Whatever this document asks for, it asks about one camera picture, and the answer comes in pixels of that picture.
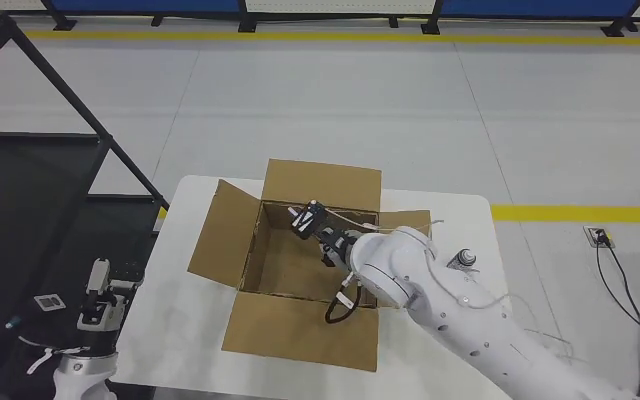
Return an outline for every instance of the label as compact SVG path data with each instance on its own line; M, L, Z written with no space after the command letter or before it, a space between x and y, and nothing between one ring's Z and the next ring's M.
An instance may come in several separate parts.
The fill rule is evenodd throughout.
M344 304L344 306L347 307L349 310L353 308L354 306L353 301L349 300L349 298L345 296L342 292L338 292L338 294L336 294L336 298L338 299L338 301L340 301L340 303Z

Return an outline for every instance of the white table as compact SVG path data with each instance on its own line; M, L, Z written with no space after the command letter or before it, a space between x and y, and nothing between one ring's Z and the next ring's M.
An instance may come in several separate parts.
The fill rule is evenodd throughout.
M187 272L218 179L180 181L118 342L114 381L278 399L508 399L403 310L380 310L377 373L221 351L236 291ZM260 197L263 181L224 179ZM496 296L507 291L483 197L385 189L381 208L431 210L445 220L433 227L442 257L473 249L478 280Z

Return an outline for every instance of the black cable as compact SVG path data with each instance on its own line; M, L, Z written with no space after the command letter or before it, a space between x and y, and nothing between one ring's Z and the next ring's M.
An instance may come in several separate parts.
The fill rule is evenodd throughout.
M344 286L340 286L340 293L345 289ZM327 312L324 314L324 321L327 324L337 324L338 322L342 322L345 319L349 318L351 314L356 310L358 304L360 304L360 297L362 296L362 285L358 282L358 287L356 289L356 299L353 301L353 307L347 310L344 315L339 316L338 318L331 318L331 314L333 313L333 309L336 308L338 304L338 297L334 297L331 303L329 304L329 308L327 308Z
M609 243L605 243L605 244L607 245L607 248L611 252L611 255L613 256L613 259L616 260L616 264L618 265L618 269L620 270L620 273L622 274L622 280L624 282L624 291L625 291L625 293L627 293L627 298L629 299L629 302L631 303L631 307L633 307L633 310L636 312L636 316L638 317L638 320L640 320L640 311L638 311L638 307L636 306L635 301L633 301L633 298L631 297L631 291L629 290L629 282L627 281L627 274L624 272L624 269L622 268L622 265L620 265L620 261L618 261L618 257L616 256L616 253L613 251L613 248L611 247L611 245Z
M622 311L624 311L625 314L627 314L629 316L629 318L631 318L631 320L633 322L635 322L636 324L640 325L640 320L635 319L630 313L629 311L627 311L626 308L624 308L622 306L622 304L620 304L620 301L618 301L618 298L613 294L613 292L611 291L611 289L609 288L609 285L607 284L607 280L604 278L604 274L602 273L602 267L600 266L600 246L598 243L596 243L596 261L598 263L598 271L600 272L600 278L602 278L602 283L604 283L604 287L607 288L607 291L609 292L609 294L611 295L611 297L613 298L613 301L616 302L616 304L618 305L618 307L620 307L620 309Z

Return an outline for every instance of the box flap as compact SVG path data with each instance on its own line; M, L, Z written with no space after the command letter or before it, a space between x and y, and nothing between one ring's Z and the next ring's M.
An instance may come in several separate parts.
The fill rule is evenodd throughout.
M332 325L326 310L327 303L239 292L222 350L375 372L377 310L358 308Z
M188 271L237 287L259 209L260 200L221 179Z
M431 213L428 210L381 212L378 223L383 229L395 229L399 226L420 228L420 232L431 237Z
M302 161L269 160L262 200L380 211L382 172Z

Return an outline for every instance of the black power cable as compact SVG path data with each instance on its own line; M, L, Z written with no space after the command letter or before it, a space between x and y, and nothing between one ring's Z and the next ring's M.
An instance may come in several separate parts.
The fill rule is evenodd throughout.
M345 286L341 285L340 293L343 293L344 289ZM353 301L353 307L349 308L343 315L337 318L332 318L331 314L333 314L333 309L336 308L336 305L338 304L338 297L336 296L331 301L331 304L329 304L329 308L327 308L327 312L324 314L324 321L327 324L337 324L338 322L342 322L345 319L349 318L360 304L360 297L362 297L362 285L360 284L360 282L358 282L358 287L356 288L356 299Z
M613 251L613 248L611 247L611 241L609 240L609 238L605 234L604 230L602 230L602 229L598 230L596 233L598 235L598 238L596 240L596 261L598 263L598 271L600 272L600 278L602 279L602 283L604 283L604 286L607 288L607 291L609 292L609 294L611 295L613 300L616 302L618 307L620 307L620 309L622 311L624 311L624 313L627 314L627 316L629 318L631 318L631 320L633 322L635 322L636 324L640 325L640 311L638 311L638 307L636 306L636 303L635 303L635 301L633 301L633 297L631 296L631 291L629 290L629 282L627 280L627 274L625 273L624 268L622 268L622 265L620 264L620 261L618 260L618 257L616 256L616 253ZM627 294L627 298L629 299L629 302L631 303L631 307L633 307L633 311L635 312L637 318L634 318L633 315L631 315L631 313L629 313L629 311L627 311L627 309L620 303L618 298L611 291L611 288L609 288L609 285L607 284L606 279L604 279L604 274L602 273L602 267L600 266L600 244L604 244L605 246L607 246L607 248L611 252L611 255L613 256L613 259L615 260L616 265L618 266L618 269L620 270L620 273L622 274L622 280L623 280L623 283L624 283L624 291Z
M607 288L607 291L608 291L608 292L609 292L609 294L611 295L611 298L613 299L613 301L615 301L615 302L616 302L616 304L618 305L618 307L620 307L620 309L621 309L622 311L624 311L624 313L625 313L625 314L627 314L627 316L629 316L629 318L631 318L631 320L632 320L633 322L635 322L636 324L640 325L640 320L639 320L639 319L634 318L634 317L633 317L633 315L631 315L631 314L629 313L629 311L627 311L627 309L626 309L626 308L624 308L624 306L620 303L620 301L618 300L618 298L616 297L616 295L615 295L615 294L613 294L613 292L611 291L611 288L609 288L609 285L607 284L607 280L604 278L604 274L602 273L602 267L600 266L600 246L597 246L597 247L596 247L596 261L597 261L597 263L598 263L598 272L600 272L600 278L602 278L602 283L604 283L604 287L606 287L606 288ZM627 278L626 278L626 274L624 273L624 270L623 270L622 268L620 268L620 270L621 270L621 271L623 271L623 272L622 272L622 274L623 274L622 276L623 276L623 279L624 279L624 281L625 281L625 285L626 285L626 280L627 280ZM631 299L631 296L630 296L630 295L629 295L629 300L631 301L631 304L634 304L634 302L633 302L633 300Z

